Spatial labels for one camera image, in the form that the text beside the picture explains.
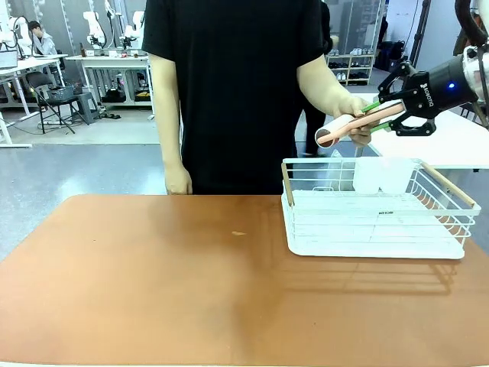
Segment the person's right hand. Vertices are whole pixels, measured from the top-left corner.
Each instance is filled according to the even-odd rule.
[[[192,195],[192,179],[182,164],[165,167],[165,184],[168,195]]]

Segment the wooden table surface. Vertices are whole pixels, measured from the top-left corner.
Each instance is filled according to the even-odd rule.
[[[75,196],[0,264],[0,361],[489,364],[489,261],[301,258],[277,196]]]

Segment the white wire basket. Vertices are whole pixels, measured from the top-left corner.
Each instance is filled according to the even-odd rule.
[[[405,193],[359,194],[352,187],[356,161],[284,160],[282,206],[290,251],[305,256],[464,257],[465,240],[481,212],[473,199],[421,161],[414,161]]]

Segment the black hair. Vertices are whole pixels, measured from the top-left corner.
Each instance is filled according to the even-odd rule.
[[[40,24],[38,21],[30,21],[28,27],[29,31],[32,31],[33,29],[40,28]]]

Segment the person in white shirt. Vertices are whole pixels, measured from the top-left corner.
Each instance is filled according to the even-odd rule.
[[[53,38],[46,32],[43,31],[39,22],[30,21],[29,31],[32,32],[32,41],[37,49],[37,53],[40,55],[56,55],[56,45],[54,44]]]

